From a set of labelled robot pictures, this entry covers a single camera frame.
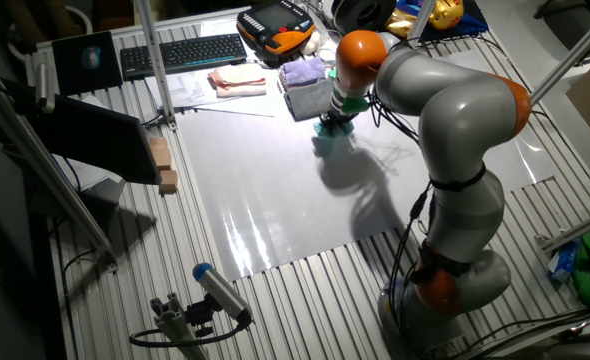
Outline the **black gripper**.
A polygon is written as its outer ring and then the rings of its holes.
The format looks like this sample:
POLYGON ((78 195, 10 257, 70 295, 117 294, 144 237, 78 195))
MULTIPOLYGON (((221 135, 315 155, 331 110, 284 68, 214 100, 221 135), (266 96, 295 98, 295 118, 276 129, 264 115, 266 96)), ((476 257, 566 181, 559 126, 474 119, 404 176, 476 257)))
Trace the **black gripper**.
POLYGON ((354 125, 352 122, 350 122, 352 119, 353 119, 352 115, 343 115, 341 113, 328 112, 324 115, 324 119, 320 119, 320 126, 321 126, 321 128, 326 128, 327 125, 344 124, 343 125, 344 131, 345 132, 352 132, 354 130, 354 125))

